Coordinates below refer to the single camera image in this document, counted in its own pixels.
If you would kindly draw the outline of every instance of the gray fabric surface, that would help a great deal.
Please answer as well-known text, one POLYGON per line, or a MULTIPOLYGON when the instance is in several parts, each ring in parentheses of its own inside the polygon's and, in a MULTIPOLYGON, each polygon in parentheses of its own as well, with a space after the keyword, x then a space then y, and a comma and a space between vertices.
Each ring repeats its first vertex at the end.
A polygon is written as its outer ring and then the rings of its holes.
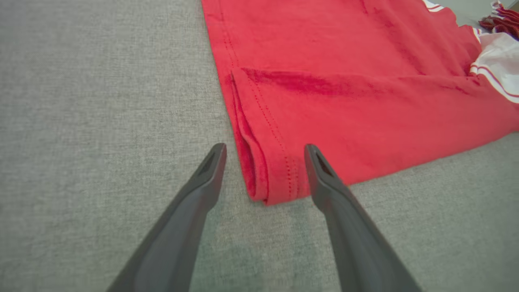
MULTIPOLYGON (((245 192, 199 0, 1 1, 0 291, 105 290, 217 142, 192 291, 339 290, 311 200, 245 192)), ((512 134, 352 190, 426 290, 513 291, 518 170, 512 134)))

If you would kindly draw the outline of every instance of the red t-shirt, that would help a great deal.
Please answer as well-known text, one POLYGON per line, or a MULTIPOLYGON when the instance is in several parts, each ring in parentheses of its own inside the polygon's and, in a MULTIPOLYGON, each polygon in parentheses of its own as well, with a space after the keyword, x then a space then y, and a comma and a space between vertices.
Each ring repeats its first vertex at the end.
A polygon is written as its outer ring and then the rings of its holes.
POLYGON ((469 74, 479 31, 422 0, 202 0, 249 195, 309 195, 317 145, 346 184, 499 139, 519 108, 469 74))

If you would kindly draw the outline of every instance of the seam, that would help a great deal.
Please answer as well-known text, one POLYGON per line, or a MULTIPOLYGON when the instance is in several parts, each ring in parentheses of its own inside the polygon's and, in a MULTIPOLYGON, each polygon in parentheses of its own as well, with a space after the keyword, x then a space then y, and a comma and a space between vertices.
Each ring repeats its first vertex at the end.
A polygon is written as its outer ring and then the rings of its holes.
MULTIPOLYGON (((256 92, 254 91, 254 89, 252 88, 252 83, 254 83, 256 85, 256 88, 258 90, 258 93, 259 95, 261 96, 261 98, 263 99, 263 95, 261 94, 260 92, 260 88, 258 87, 258 85, 253 82, 251 80, 251 78, 249 77, 249 75, 247 74, 247 80, 249 81, 249 86, 251 87, 251 91, 252 91, 252 94, 254 95, 254 98, 256 99, 256 103, 258 104, 258 107, 259 109, 261 110, 261 113, 263 114, 263 117, 265 118, 265 121, 267 122, 268 124, 268 127, 270 128, 270 131, 272 132, 272 135, 274 136, 274 139, 278 142, 279 144, 279 147, 281 148, 281 151, 283 152, 283 156, 285 158, 285 166, 286 166, 286 172, 287 172, 287 179, 288 179, 288 182, 289 182, 289 198, 291 199, 292 198, 292 176, 290 175, 290 166, 289 166, 289 159, 286 155, 286 151, 285 151, 285 147, 283 146, 283 143, 281 143, 280 139, 278 138, 278 136, 276 135, 276 133, 274 132, 274 128, 272 127, 272 124, 268 121, 268 118, 267 118, 267 115, 265 114, 265 111, 263 110, 263 108, 261 107, 260 105, 260 100, 258 99, 258 96, 256 94, 256 92)), ((267 112, 269 113, 270 116, 272 116, 272 114, 270 113, 270 111, 268 110, 268 107, 267 105, 265 104, 265 108, 267 110, 267 112)))
MULTIPOLYGON (((267 103, 265 102, 265 98, 263 97, 263 94, 261 93, 261 90, 260 90, 259 85, 258 85, 257 82, 255 82, 255 81, 252 81, 252 83, 254 83, 254 85, 256 86, 256 89, 257 89, 257 91, 258 91, 258 93, 259 93, 259 96, 261 97, 261 99, 262 99, 263 102, 264 102, 265 110, 267 111, 267 113, 269 114, 270 118, 272 119, 272 123, 274 124, 274 128, 276 129, 276 131, 277 131, 279 137, 280 137, 281 139, 283 139, 283 138, 282 138, 282 135, 281 135, 281 132, 279 131, 279 127, 278 127, 278 125, 277 125, 277 122, 276 122, 276 120, 274 119, 274 116, 272 115, 272 113, 270 112, 270 109, 268 108, 267 103)), ((283 152, 284 152, 284 156, 285 156, 287 179, 288 179, 288 181, 289 181, 289 198, 292 199, 292 172, 291 172, 291 170, 290 170, 290 166, 289 166, 289 159, 288 159, 288 157, 287 157, 287 155, 286 155, 286 147, 284 146, 284 143, 281 143, 279 140, 278 140, 278 142, 279 142, 279 146, 281 147, 281 150, 283 150, 283 152)))
MULTIPOLYGON (((227 38, 228 38, 229 46, 231 47, 231 50, 233 51, 233 54, 234 54, 234 56, 236 58, 236 65, 237 66, 239 66, 238 56, 236 55, 236 51, 234 50, 233 44, 232 44, 232 42, 230 40, 230 35, 229 35, 229 32, 228 32, 227 24, 225 23, 225 18, 224 18, 224 14, 223 14, 223 10, 222 10, 222 1, 221 0, 218 0, 218 5, 220 7, 220 16, 222 18, 222 32, 223 32, 223 40, 224 40, 225 50, 229 54, 229 59, 231 61, 231 69, 234 69, 233 58, 231 57, 231 54, 230 54, 229 49, 227 47, 227 43, 225 41, 226 35, 227 35, 227 38)), ((250 89, 252 91, 252 94, 254 95, 254 98, 256 99, 256 103, 258 104, 258 107, 261 110, 261 112, 263 114, 263 117, 265 118, 265 121, 267 122, 267 124, 268 124, 268 126, 270 128, 270 131, 272 132, 272 135, 274 136, 275 140, 279 143, 279 146, 280 146, 281 151, 283 153, 283 156, 284 156, 284 159, 285 159, 285 165, 286 165, 286 169, 287 169, 287 179, 288 179, 288 182, 289 182, 289 198, 292 199, 292 176, 291 176, 291 172, 290 172, 289 160, 288 160, 288 157, 286 155, 286 149, 283 146, 283 143, 281 143, 280 139, 274 133, 274 129, 273 129, 272 125, 270 124, 270 122, 268 121, 268 118, 265 115, 265 112, 263 111, 263 108, 260 105, 260 101, 258 100, 258 97, 257 97, 257 95, 254 92, 254 89, 252 87, 252 84, 251 84, 252 80, 251 80, 251 78, 249 77, 248 74, 246 74, 246 75, 247 75, 247 80, 249 81, 249 86, 250 86, 250 89)), ((258 87, 258 84, 255 83, 255 82, 254 82, 254 84, 256 85, 256 88, 257 88, 261 98, 263 99, 263 101, 265 101, 265 99, 263 98, 263 95, 261 94, 260 88, 258 87)), ((265 108, 268 111, 268 113, 270 115, 270 118, 272 119, 272 123, 275 123, 276 121, 274 120, 274 117, 272 116, 272 113, 268 109, 267 104, 265 104, 265 108)), ((277 127, 277 125, 275 125, 275 126, 276 126, 277 132, 279 133, 279 136, 281 137, 281 133, 279 132, 279 128, 277 127)), ((270 197, 269 193, 270 193, 270 190, 267 188, 267 200, 270 197)))

